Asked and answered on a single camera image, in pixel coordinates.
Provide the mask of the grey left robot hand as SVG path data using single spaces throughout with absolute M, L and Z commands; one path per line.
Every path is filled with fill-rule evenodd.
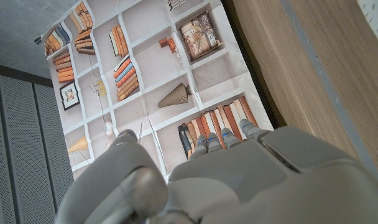
M 378 223 L 378 179 L 297 128 L 200 136 L 165 179 L 130 129 L 79 178 L 56 223 Z

